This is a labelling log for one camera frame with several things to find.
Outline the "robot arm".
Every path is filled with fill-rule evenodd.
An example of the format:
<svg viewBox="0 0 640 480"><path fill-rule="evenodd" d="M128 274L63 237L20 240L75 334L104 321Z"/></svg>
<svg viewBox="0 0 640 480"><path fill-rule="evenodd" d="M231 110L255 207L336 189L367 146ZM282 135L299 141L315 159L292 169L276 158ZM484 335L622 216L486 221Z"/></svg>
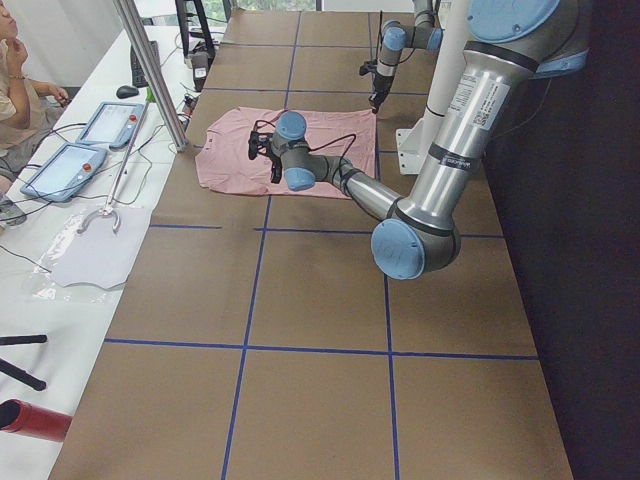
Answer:
<svg viewBox="0 0 640 480"><path fill-rule="evenodd" d="M376 114L391 91L397 67L405 49L437 51L443 40L443 29L436 25L433 1L414 1L414 23L404 25L397 20L380 24L376 57L364 62L361 76L373 75L373 90L369 96L372 112Z"/></svg>
<svg viewBox="0 0 640 480"><path fill-rule="evenodd" d="M481 164L506 105L520 84L581 69L588 53L592 5L588 1L456 1L438 27L429 1L414 5L414 23L389 21L381 28L369 102L386 99L404 49L437 50L437 72L450 72L451 91L439 125L426 120L399 134L401 152L421 164L408 195L401 195L356 168L345 155L318 155L308 145L298 112L279 115L270 133L253 133L251 155L267 156L274 181L293 191L319 182L333 185L378 223L371 250L389 277L412 280L452 263L460 250L453 211Z"/></svg>

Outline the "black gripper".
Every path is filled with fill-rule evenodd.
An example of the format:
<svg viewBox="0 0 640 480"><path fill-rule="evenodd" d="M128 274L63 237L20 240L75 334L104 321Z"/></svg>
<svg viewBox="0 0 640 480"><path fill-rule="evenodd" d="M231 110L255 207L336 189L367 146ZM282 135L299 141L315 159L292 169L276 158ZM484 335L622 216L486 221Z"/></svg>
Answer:
<svg viewBox="0 0 640 480"><path fill-rule="evenodd" d="M270 181L273 184L279 184L282 178L283 171L281 158L273 152L269 153L268 157L272 163Z"/></svg>
<svg viewBox="0 0 640 480"><path fill-rule="evenodd" d="M385 95L388 95L393 84L393 77L382 75L378 72L374 74L374 92L369 97L369 103L373 113L378 113L380 107L385 101Z"/></svg>

